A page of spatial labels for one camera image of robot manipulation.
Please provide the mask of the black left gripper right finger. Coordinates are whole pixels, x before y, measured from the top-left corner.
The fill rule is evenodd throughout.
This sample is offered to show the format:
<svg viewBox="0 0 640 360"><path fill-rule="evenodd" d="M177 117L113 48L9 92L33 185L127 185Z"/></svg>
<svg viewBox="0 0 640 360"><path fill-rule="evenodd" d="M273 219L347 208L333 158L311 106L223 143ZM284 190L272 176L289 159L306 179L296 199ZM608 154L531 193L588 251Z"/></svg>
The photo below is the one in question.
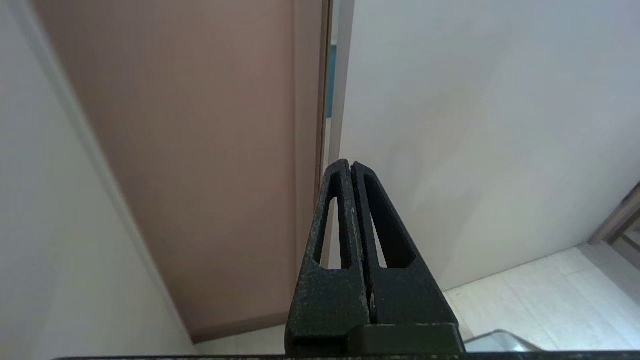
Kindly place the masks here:
<svg viewBox="0 0 640 360"><path fill-rule="evenodd" d="M459 323L375 172L351 167L369 323L353 353L462 353Z"/></svg>

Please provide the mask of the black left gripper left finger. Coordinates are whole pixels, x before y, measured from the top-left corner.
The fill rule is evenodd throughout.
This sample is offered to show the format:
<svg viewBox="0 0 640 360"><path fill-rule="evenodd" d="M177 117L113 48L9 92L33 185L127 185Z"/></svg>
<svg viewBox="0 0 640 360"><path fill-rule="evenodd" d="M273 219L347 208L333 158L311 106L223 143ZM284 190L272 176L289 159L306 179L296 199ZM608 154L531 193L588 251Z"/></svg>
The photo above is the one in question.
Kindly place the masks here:
<svg viewBox="0 0 640 360"><path fill-rule="evenodd" d="M329 208L336 199L340 269L323 268ZM285 327L286 353L347 353L348 334L370 323L361 229L349 162L324 174Z"/></svg>

